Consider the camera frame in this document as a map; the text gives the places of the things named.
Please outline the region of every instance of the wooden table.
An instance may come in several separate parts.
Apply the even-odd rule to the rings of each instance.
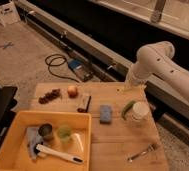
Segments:
[[[151,112],[141,122],[131,119],[131,111],[127,114],[127,121],[121,118],[121,111],[129,101],[147,102],[142,87],[123,91],[123,83],[76,83],[79,96],[70,99],[67,94],[68,85],[73,84],[38,84],[31,102],[31,110],[76,112],[80,95],[83,92],[91,94],[92,99],[88,111],[92,115],[91,171],[169,170]],[[43,105],[38,103],[39,97],[55,88],[61,89],[62,99],[58,98]],[[99,108],[102,104],[112,107],[113,117],[109,125],[99,122]],[[127,162],[128,156],[143,150],[152,142],[160,145],[156,151],[132,163]]]

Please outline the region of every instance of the white cup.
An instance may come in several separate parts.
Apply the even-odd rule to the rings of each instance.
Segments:
[[[132,107],[132,118],[141,121],[149,112],[149,106],[145,102],[136,102]]]

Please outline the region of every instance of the concrete floor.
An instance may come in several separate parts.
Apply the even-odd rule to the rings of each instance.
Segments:
[[[0,45],[8,42],[14,46],[5,50],[0,48],[0,85],[18,87],[15,111],[29,108],[37,83],[69,81],[50,75],[44,62],[46,56],[63,52],[25,23],[19,22],[5,28],[0,25]],[[57,68],[55,72],[76,78],[66,65]],[[189,171],[189,130],[168,115],[160,119],[157,128],[170,170]]]

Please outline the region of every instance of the orange tray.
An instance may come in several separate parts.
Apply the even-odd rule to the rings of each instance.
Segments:
[[[60,142],[57,135],[50,142],[51,148],[81,157],[83,164],[46,156],[33,161],[27,149],[26,128],[50,123],[54,134],[61,124],[68,124],[78,135],[78,140],[67,144]],[[79,113],[21,111],[19,112],[0,149],[0,171],[88,171],[91,145],[91,115]]]

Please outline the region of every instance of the blue sponge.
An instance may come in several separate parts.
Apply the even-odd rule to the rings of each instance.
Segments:
[[[109,105],[100,106],[100,123],[111,123],[112,109]]]

